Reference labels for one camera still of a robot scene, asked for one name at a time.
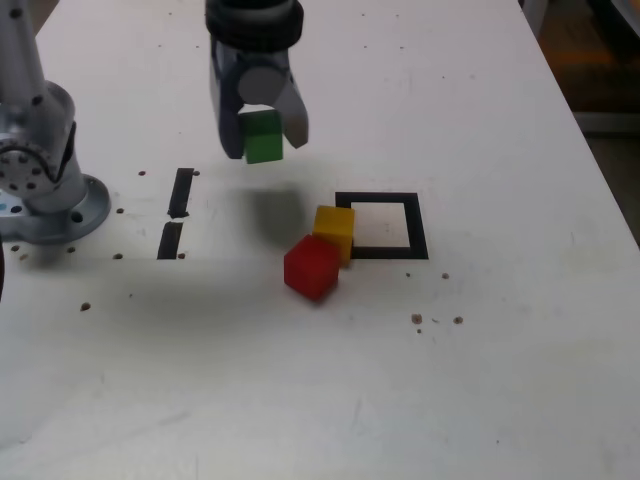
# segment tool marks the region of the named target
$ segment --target white table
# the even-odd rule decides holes
[[[201,0],[43,28],[125,212],[8,253],[0,478],[636,477],[640,255],[518,4],[304,6],[311,142],[257,166],[219,146]],[[180,167],[186,259],[158,261]],[[313,306],[282,256],[336,191],[418,193],[430,260],[355,261]]]

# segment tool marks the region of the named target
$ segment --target black marking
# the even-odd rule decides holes
[[[420,201],[417,193],[336,192],[336,207],[352,203],[402,203],[407,220],[409,247],[352,247],[351,258],[361,260],[428,260]]]
[[[193,168],[179,168],[176,172],[176,181],[173,184],[173,193],[169,202],[171,218],[184,218],[189,216],[187,204],[189,203],[189,193],[193,182]]]
[[[158,260],[175,260],[178,258],[178,245],[182,235],[182,223],[168,222],[162,230]]]

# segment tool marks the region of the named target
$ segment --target cube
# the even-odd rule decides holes
[[[240,122],[248,164],[282,160],[282,120],[277,111],[243,113]]]
[[[320,206],[316,212],[313,236],[340,249],[340,262],[343,267],[348,266],[351,261],[355,223],[356,211],[352,208]]]
[[[312,235],[304,237],[284,257],[284,283],[314,302],[338,282],[340,251]]]

